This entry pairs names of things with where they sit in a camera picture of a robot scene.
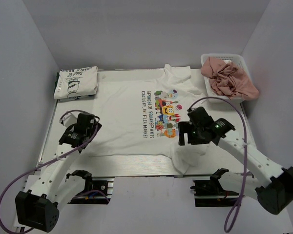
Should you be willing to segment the white graphic t-shirt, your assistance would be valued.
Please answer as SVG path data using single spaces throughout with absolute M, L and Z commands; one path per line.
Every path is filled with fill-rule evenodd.
M 102 128 L 87 147 L 90 157 L 163 155 L 185 173 L 206 154 L 208 145 L 179 146 L 179 123 L 203 97 L 191 82 L 190 67 L 164 66 L 160 77 L 100 84 L 93 113 Z

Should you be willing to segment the pink t-shirt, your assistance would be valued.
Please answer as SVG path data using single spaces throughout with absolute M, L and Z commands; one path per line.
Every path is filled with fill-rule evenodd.
M 201 74 L 209 79 L 213 93 L 229 99 L 254 100 L 259 97 L 258 89 L 243 68 L 234 62 L 208 57 L 201 68 Z

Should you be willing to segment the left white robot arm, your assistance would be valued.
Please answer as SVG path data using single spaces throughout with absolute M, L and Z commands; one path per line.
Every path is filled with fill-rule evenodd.
M 99 117 L 87 112 L 80 112 L 72 124 L 61 118 L 66 130 L 59 139 L 53 159 L 37 181 L 15 198 L 19 224 L 48 233 L 54 229 L 60 211 L 67 203 L 79 194 L 92 192 L 90 172 L 68 170 L 101 129 L 99 121 Z

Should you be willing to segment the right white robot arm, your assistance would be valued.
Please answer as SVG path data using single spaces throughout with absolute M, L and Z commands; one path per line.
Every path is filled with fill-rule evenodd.
M 247 167 L 253 178 L 220 168 L 210 176 L 211 190 L 220 195 L 225 191 L 251 197 L 269 213 L 279 214 L 293 201 L 293 167 L 284 168 L 244 142 L 236 128 L 224 118 L 213 120 L 205 108 L 188 109 L 189 121 L 179 123 L 180 146 L 214 143 Z

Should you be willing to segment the folded white Charlie Brown t-shirt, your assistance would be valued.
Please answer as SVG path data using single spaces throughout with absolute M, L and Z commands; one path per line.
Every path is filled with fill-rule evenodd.
M 98 89 L 98 67 L 60 70 L 56 76 L 54 99 L 73 100 L 93 96 Z

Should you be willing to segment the white plastic basket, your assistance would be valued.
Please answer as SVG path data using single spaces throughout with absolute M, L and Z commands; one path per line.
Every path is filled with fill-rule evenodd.
M 251 76 L 249 74 L 249 71 L 247 69 L 247 66 L 245 64 L 244 59 L 242 58 L 242 56 L 240 55 L 236 55 L 236 54 L 203 54 L 201 56 L 201 65 L 203 66 L 203 64 L 205 63 L 205 61 L 207 60 L 208 57 L 215 57 L 218 59 L 221 59 L 225 62 L 234 62 L 238 65 L 238 67 L 243 68 L 244 71 L 247 73 L 247 75 L 249 76 L 249 78 L 251 79 Z M 217 98 L 222 98 L 222 99 L 227 99 L 233 102 L 238 102 L 241 103 L 244 100 L 242 100 L 241 98 L 235 98 L 235 99 L 229 99 L 228 97 L 225 96 L 218 96 L 215 93 L 212 92 L 210 86 L 209 86 L 209 79 L 205 76 L 203 76 L 204 82 L 205 82 L 205 86 L 206 86 L 206 90 L 207 90 L 207 96 L 209 97 L 217 97 Z

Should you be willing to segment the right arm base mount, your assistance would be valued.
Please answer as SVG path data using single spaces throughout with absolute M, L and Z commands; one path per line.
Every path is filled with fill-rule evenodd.
M 194 194 L 195 207 L 232 207 L 239 193 L 224 190 L 218 181 L 228 169 L 220 168 L 208 179 L 198 178 L 193 181 L 190 191 Z

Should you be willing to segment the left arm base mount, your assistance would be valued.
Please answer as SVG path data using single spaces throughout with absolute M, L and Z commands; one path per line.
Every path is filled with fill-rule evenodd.
M 68 173 L 65 182 L 72 176 L 81 177 L 85 181 L 84 190 L 71 199 L 69 204 L 107 205 L 113 193 L 114 178 L 92 177 L 90 173 L 77 170 Z

